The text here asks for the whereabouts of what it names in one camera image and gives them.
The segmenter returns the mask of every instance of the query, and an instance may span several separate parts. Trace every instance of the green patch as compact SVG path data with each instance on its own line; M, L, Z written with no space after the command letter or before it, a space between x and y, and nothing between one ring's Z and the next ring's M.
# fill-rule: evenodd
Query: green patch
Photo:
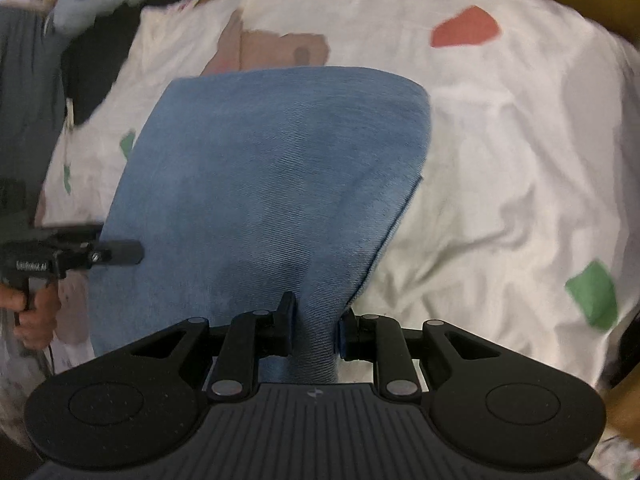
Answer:
M129 130L126 135L120 139L120 149L124 158L129 160L129 153L133 150L133 142L136 140L136 133L134 130Z
M71 168L68 165L64 165L64 170L65 170L65 177L64 177L64 182L65 182L65 189L66 189L66 194L70 195L71 194L71 183L69 182L69 179L71 178Z
M618 320L616 289L604 265L594 260L564 284L589 325L609 330Z

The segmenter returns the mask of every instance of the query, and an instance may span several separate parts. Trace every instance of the white bedsheet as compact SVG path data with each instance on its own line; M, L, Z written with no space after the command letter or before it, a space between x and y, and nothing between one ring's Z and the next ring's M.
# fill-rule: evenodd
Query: white bedsheet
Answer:
M500 36L432 48L433 27L469 6L493 16ZM552 1L214 0L184 12L147 9L105 102L61 136L45 222L107 216L126 164L121 140L137 137L172 79L200 74L238 7L246 28L322 34L328 64L393 72L429 93L424 182L356 313L411 328L445 319L595 384L609 332L588 325L565 283L597 260L612 276L620 318L640 298L640 150L622 105L638 106L631 89L640 59ZM347 380L363 374L342 369Z

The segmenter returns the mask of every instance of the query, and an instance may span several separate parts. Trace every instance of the hand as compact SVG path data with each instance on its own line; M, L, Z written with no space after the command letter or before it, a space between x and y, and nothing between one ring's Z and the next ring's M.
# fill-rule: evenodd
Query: hand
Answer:
M53 340L56 329L56 314L60 310L58 284L51 283L36 292L34 309L23 312L27 299L19 290L0 283L0 308L20 312L20 326L14 328L14 335L23 342L25 348L43 350Z

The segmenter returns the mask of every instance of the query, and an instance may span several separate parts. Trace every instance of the blue denim cloth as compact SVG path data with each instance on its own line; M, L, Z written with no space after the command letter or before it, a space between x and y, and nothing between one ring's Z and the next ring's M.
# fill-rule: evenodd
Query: blue denim cloth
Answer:
M377 70L263 70L172 82L131 153L102 240L137 267L90 273L97 355L191 316L226 324L293 290L291 358L267 381L335 381L335 325L420 182L427 95Z

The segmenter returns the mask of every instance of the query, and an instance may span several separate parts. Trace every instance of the metal pin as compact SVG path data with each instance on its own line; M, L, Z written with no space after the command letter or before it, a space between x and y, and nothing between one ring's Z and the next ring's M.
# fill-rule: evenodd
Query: metal pin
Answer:
M242 383L233 379L222 379L211 385L211 391L220 397L230 397L242 393Z
M411 381L405 379L396 379L395 381L389 381L386 384L386 390L397 397L406 397L413 395L418 391L418 386Z

